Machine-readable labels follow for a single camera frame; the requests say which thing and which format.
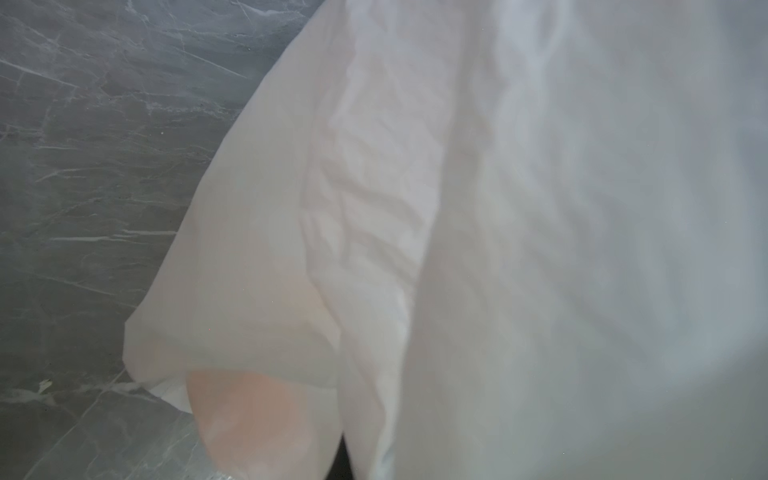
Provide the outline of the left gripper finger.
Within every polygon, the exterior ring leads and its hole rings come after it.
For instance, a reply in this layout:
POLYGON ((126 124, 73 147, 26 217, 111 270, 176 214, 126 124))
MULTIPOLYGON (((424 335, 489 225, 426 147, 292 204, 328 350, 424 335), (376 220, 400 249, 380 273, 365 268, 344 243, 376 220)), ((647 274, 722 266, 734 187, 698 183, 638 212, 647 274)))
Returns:
POLYGON ((326 480, 354 480, 354 474, 344 438, 341 438, 334 461, 326 476, 326 480))

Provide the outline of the white plastic bag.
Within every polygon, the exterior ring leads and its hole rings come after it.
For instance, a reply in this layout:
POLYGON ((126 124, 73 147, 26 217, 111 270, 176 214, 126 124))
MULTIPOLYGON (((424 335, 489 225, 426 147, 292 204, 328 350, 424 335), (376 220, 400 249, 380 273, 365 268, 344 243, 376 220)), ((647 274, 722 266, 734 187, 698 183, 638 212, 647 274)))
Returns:
POLYGON ((240 479, 765 478, 766 3, 322 3, 123 360, 240 479))

